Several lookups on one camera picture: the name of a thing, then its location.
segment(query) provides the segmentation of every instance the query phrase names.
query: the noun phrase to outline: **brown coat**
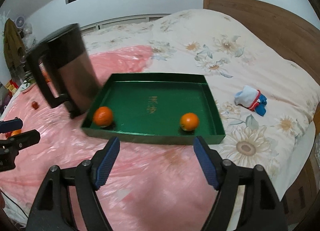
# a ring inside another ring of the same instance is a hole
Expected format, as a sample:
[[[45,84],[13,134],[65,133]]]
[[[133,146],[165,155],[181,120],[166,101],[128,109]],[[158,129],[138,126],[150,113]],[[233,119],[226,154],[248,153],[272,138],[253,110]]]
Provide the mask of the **brown coat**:
[[[18,67],[20,58],[26,54],[18,29],[14,22],[8,19],[4,25],[4,57],[8,68]]]

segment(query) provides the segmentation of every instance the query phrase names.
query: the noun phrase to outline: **wooden headboard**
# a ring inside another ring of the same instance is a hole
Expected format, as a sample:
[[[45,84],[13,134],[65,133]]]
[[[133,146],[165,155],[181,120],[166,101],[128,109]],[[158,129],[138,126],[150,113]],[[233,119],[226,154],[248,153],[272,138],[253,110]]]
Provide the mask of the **wooden headboard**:
[[[257,0],[204,0],[203,8],[238,20],[280,56],[305,69],[320,84],[320,30],[303,18]],[[319,106],[314,123],[318,134]]]

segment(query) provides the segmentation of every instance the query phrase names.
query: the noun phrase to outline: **small red object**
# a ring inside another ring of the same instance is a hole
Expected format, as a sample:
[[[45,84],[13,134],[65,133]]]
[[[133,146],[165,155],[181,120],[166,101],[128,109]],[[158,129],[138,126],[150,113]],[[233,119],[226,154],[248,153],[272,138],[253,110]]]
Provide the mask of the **small red object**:
[[[35,101],[32,102],[32,107],[34,110],[37,110],[39,108],[39,104]]]
[[[12,134],[12,132],[7,132],[7,133],[5,133],[4,135],[5,135],[5,137],[8,139],[8,138],[11,136],[11,134]]]

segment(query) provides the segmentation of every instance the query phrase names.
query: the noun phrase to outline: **screw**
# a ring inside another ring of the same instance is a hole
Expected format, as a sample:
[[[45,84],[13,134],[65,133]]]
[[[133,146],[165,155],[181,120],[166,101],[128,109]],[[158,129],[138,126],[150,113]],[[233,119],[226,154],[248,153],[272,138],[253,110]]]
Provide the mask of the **screw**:
[[[230,166],[232,164],[231,161],[227,160],[227,159],[223,160],[222,163],[223,163],[224,166]]]
[[[58,169],[57,165],[53,165],[50,167],[50,171],[55,172]]]
[[[89,166],[91,164],[91,160],[84,160],[81,164],[83,166]]]
[[[263,171],[263,167],[261,165],[256,165],[255,168],[257,171]]]

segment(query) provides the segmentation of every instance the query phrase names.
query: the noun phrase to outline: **orange fruit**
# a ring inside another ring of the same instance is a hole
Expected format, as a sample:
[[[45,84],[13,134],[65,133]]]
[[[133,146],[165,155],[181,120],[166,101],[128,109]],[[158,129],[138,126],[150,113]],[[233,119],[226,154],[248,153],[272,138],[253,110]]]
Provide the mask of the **orange fruit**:
[[[14,136],[14,135],[18,135],[21,133],[21,129],[20,130],[15,130],[12,132],[11,136]]]
[[[109,126],[113,122],[113,114],[112,111],[109,107],[102,106],[99,107],[92,118],[92,121],[97,125],[97,126]]]
[[[199,118],[194,113],[186,113],[180,118],[181,129],[187,132],[191,132],[199,125]]]

